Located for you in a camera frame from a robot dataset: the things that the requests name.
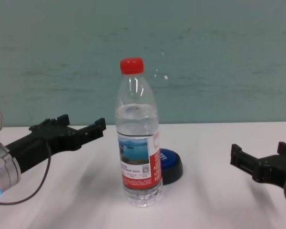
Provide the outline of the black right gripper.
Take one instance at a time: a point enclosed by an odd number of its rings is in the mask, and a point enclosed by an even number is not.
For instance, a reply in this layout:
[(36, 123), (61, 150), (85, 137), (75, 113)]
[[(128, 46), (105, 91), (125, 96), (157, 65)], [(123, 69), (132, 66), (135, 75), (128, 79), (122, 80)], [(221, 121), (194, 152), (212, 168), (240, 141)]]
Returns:
[(279, 142), (277, 155), (257, 158), (242, 151), (237, 144), (231, 146), (230, 164), (252, 176), (257, 183), (283, 188), (286, 182), (286, 143)]

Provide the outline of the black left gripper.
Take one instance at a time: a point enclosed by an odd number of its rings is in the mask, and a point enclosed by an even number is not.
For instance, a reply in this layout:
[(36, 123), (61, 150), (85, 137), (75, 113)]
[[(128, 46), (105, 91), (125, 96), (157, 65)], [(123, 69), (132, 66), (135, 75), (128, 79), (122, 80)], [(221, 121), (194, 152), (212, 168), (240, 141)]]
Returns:
[(48, 151), (54, 155), (78, 150), (84, 144), (103, 137), (106, 130), (104, 118), (78, 130), (70, 128), (69, 124), (67, 114), (57, 119), (46, 119), (38, 125), (31, 126), (31, 133), (27, 136), (6, 145), (11, 156), (17, 160), (21, 173), (46, 160)]

